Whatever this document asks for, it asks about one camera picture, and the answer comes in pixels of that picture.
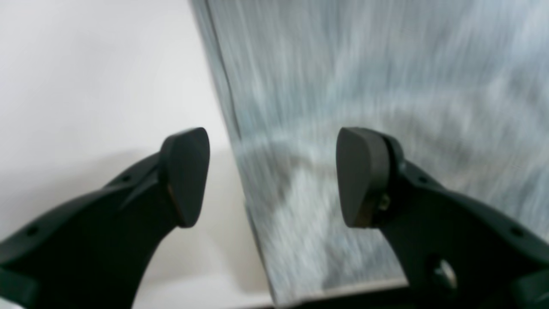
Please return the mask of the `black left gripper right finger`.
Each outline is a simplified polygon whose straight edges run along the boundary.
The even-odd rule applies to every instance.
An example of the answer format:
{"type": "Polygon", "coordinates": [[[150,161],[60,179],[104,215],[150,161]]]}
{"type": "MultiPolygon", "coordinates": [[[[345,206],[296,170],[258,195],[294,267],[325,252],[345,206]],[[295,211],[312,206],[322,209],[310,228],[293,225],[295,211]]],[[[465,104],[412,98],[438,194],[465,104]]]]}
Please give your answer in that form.
{"type": "Polygon", "coordinates": [[[520,223],[449,191],[407,161],[393,137],[341,128],[336,143],[345,224],[378,229],[418,309],[546,309],[548,244],[520,223]]]}

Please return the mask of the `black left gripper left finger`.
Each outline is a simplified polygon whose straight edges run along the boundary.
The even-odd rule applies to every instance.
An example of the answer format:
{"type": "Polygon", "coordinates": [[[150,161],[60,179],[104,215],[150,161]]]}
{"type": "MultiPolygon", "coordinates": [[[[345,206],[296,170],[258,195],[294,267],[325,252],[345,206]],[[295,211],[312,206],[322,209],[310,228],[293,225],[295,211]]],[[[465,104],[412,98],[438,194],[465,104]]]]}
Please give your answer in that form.
{"type": "Polygon", "coordinates": [[[210,144],[197,127],[106,186],[1,242],[1,299],[26,309],[130,309],[161,241],[199,219],[210,144]]]}

